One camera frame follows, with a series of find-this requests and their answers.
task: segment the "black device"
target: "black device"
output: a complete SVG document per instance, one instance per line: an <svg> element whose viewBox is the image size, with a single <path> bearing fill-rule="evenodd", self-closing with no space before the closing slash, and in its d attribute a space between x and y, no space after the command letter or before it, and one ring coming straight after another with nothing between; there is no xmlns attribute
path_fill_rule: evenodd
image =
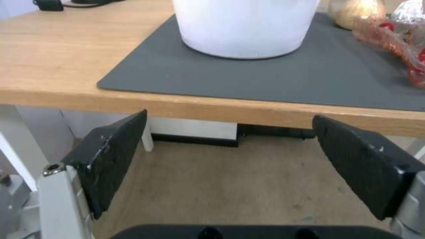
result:
<svg viewBox="0 0 425 239"><path fill-rule="evenodd" d="M77 169L96 219L108 209L127 172L146 118L147 112L141 111L94 129L63 159L66 165ZM363 226L140 225L113 239L423 238L423 215L413 212L423 211L416 202L425 198L425 165L379 133L324 116L315 116L312 126L336 171L371 213L378 220L393 218L394 234Z"/></svg>
<svg viewBox="0 0 425 239"><path fill-rule="evenodd" d="M124 0L71 0L72 5L63 4L61 0L33 0L33 3L40 8L41 11L63 11L64 7L68 8L95 8L113 2Z"/></svg>

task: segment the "white table leg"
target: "white table leg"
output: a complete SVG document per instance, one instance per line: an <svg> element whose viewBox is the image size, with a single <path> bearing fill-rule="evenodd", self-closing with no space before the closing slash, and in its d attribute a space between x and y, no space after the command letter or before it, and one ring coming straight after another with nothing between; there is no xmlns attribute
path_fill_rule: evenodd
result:
<svg viewBox="0 0 425 239"><path fill-rule="evenodd" d="M48 164L46 157L12 105L0 105L0 150L32 191Z"/></svg>
<svg viewBox="0 0 425 239"><path fill-rule="evenodd" d="M146 126L144 128L142 135L142 143L144 146L144 150L147 152L151 152L153 150L153 140L152 135L150 133L150 124L149 124L149 118L146 121Z"/></svg>
<svg viewBox="0 0 425 239"><path fill-rule="evenodd" d="M425 138L418 138L406 149L408 153L413 155L416 159L421 159L425 156Z"/></svg>

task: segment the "desk mat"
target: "desk mat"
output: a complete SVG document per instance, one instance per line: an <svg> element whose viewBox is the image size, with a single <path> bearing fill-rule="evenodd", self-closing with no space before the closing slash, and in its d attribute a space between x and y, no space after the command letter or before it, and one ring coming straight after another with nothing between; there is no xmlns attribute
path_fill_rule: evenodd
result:
<svg viewBox="0 0 425 239"><path fill-rule="evenodd" d="M391 53L316 14L301 47L266 60L212 57L187 47L172 16L111 70L109 90L425 111Z"/></svg>

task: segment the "white container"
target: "white container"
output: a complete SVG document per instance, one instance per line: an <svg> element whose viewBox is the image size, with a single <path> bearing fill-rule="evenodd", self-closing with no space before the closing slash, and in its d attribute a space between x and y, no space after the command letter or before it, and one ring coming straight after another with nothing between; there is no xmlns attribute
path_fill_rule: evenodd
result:
<svg viewBox="0 0 425 239"><path fill-rule="evenodd" d="M173 0L183 41L206 54L257 59L300 47L320 0Z"/></svg>

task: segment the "black cable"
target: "black cable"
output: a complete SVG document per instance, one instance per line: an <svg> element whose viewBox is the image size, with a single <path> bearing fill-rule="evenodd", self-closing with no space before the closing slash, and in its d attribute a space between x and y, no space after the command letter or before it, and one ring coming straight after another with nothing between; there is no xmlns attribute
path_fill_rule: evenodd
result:
<svg viewBox="0 0 425 239"><path fill-rule="evenodd" d="M76 8L76 9L87 9L87 8L95 8L100 7L109 3L113 2L121 2L124 0L73 0L72 2L75 3L75 5L68 5L68 4L62 4L64 7L67 8ZM34 5L37 5L37 0L33 0L32 3Z"/></svg>
<svg viewBox="0 0 425 239"><path fill-rule="evenodd" d="M63 4L64 7L67 8L75 8L75 9L87 9L87 8L95 8L95 7L100 7L109 3L113 3L113 2L120 2L123 0L105 0L99 3L89 3L89 4L79 4L79 5L68 5L68 4Z"/></svg>

